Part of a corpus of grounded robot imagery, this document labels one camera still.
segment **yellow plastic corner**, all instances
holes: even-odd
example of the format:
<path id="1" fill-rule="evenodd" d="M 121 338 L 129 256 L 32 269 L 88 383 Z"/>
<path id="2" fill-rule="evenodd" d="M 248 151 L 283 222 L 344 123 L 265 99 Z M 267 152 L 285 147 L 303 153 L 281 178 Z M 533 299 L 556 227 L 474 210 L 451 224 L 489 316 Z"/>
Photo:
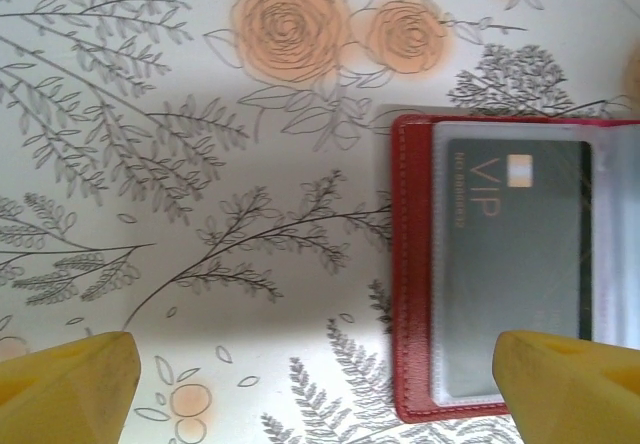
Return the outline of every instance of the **yellow plastic corner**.
<path id="1" fill-rule="evenodd" d="M 505 332 L 493 375 L 526 444 L 640 442 L 640 351 Z"/>
<path id="2" fill-rule="evenodd" d="M 0 363 L 0 443 L 115 444 L 140 379 L 131 334 L 109 332 Z"/>

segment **card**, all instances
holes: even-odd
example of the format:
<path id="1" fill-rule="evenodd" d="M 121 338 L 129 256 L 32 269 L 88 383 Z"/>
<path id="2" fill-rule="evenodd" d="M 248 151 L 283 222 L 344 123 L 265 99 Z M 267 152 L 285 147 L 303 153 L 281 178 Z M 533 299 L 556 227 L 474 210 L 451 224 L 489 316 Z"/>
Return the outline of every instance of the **card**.
<path id="1" fill-rule="evenodd" d="M 443 384 L 453 398 L 497 394 L 500 332 L 591 338 L 591 148 L 453 139 L 445 173 Z"/>

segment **red leather wallet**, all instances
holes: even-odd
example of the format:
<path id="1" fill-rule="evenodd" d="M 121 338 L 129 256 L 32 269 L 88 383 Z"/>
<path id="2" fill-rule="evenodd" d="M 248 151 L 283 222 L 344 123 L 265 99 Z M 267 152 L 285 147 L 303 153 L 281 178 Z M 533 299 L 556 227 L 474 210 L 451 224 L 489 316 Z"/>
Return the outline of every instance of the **red leather wallet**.
<path id="1" fill-rule="evenodd" d="M 407 423 L 500 415 L 502 403 L 439 406 L 431 389 L 434 125 L 439 121 L 628 124 L 549 118 L 404 115 L 392 126 L 395 405 Z"/>

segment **wallet stitching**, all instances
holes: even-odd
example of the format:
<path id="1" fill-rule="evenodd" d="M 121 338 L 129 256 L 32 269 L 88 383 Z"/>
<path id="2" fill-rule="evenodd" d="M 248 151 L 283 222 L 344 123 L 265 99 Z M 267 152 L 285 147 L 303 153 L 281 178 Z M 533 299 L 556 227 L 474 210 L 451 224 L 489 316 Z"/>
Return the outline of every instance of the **wallet stitching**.
<path id="1" fill-rule="evenodd" d="M 407 124 L 402 124 L 399 127 L 399 136 L 400 136 L 400 220 L 401 220 L 401 245 L 402 245 L 402 279 L 400 281 L 400 324 L 402 327 L 401 335 L 402 340 L 400 346 L 402 347 L 402 380 L 404 386 L 404 399 L 402 400 L 402 409 L 405 414 L 409 416 L 433 416 L 436 414 L 456 414 L 458 412 L 464 411 L 476 411 L 476 410 L 492 410 L 492 409 L 504 409 L 504 404 L 483 404 L 478 406 L 452 406 L 446 408 L 437 408 L 429 411 L 417 411 L 411 410 L 407 405 L 407 395 L 409 393 L 409 383 L 407 382 L 407 360 L 409 356 L 409 350 L 407 348 L 407 342 L 409 340 L 408 334 L 408 268 L 409 268 L 409 258 L 408 258 L 408 232 L 407 232 L 407 173 L 406 173 L 406 137 L 405 137 L 405 128 L 408 125 L 412 124 L 420 124 L 420 121 L 413 121 Z"/>

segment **floral wallpaper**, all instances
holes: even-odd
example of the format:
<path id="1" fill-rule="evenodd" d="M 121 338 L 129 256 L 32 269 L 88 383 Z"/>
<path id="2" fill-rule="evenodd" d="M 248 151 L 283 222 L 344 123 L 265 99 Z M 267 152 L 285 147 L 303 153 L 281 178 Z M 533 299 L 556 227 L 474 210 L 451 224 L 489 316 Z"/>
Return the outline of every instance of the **floral wallpaper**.
<path id="1" fill-rule="evenodd" d="M 640 0 L 0 0 L 0 359 L 132 332 L 123 443 L 519 443 L 394 412 L 389 123 L 630 115 L 639 31 Z"/>

